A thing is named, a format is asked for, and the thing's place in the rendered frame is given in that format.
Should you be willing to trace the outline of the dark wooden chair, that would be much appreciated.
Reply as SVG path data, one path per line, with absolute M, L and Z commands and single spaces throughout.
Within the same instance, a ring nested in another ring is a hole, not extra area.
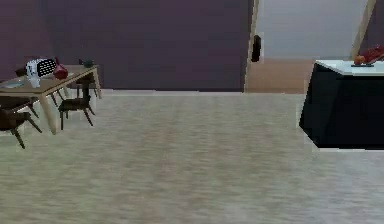
M 25 122 L 29 122 L 38 132 L 42 132 L 29 112 L 8 112 L 0 108 L 0 131 L 10 131 L 16 137 L 22 149 L 25 148 L 25 144 L 18 128 Z
M 21 108 L 28 107 L 32 113 L 38 117 L 35 109 L 33 108 L 34 99 L 29 97 L 10 97 L 10 96 L 0 96 L 0 109 L 6 111 L 18 111 Z
M 62 101 L 60 106 L 58 107 L 58 111 L 60 114 L 60 127 L 64 127 L 64 118 L 68 118 L 68 112 L 69 111 L 83 111 L 89 124 L 93 125 L 90 116 L 88 112 L 91 112 L 92 115 L 95 114 L 95 112 L 92 110 L 90 101 L 91 101 L 91 95 L 90 95 L 90 83 L 86 82 L 82 86 L 82 97 L 77 98 L 69 98 Z

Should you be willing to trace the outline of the light wooden dining table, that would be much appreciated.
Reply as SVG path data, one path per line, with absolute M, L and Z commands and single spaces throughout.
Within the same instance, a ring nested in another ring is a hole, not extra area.
M 93 65 L 90 68 L 85 68 L 82 65 L 65 65 L 70 75 L 63 80 L 58 79 L 42 79 L 40 86 L 33 88 L 30 82 L 23 78 L 23 85 L 17 88 L 0 88 L 0 96 L 10 97 L 37 97 L 39 99 L 42 111 L 45 114 L 48 127 L 53 135 L 57 133 L 56 119 L 53 116 L 53 109 L 49 106 L 47 96 L 54 93 L 56 90 L 67 87 L 69 84 L 76 80 L 93 74 L 95 80 L 95 87 L 99 98 L 101 95 L 101 86 L 98 75 L 98 65 Z

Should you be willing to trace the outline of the black counter with white top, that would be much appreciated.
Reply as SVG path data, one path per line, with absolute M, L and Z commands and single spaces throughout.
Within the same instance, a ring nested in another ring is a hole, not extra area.
M 299 126 L 319 148 L 384 150 L 384 62 L 317 60 Z

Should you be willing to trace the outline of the white and black appliance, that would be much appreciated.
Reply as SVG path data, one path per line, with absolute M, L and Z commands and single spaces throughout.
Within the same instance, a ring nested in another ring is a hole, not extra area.
M 27 79 L 33 88 L 38 88 L 41 78 L 52 74 L 55 68 L 53 59 L 33 59 L 26 64 Z

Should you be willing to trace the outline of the red object on counter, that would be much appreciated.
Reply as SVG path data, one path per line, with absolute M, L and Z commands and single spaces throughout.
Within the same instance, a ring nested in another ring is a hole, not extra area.
M 377 45 L 362 53 L 365 64 L 372 64 L 384 57 L 384 46 Z

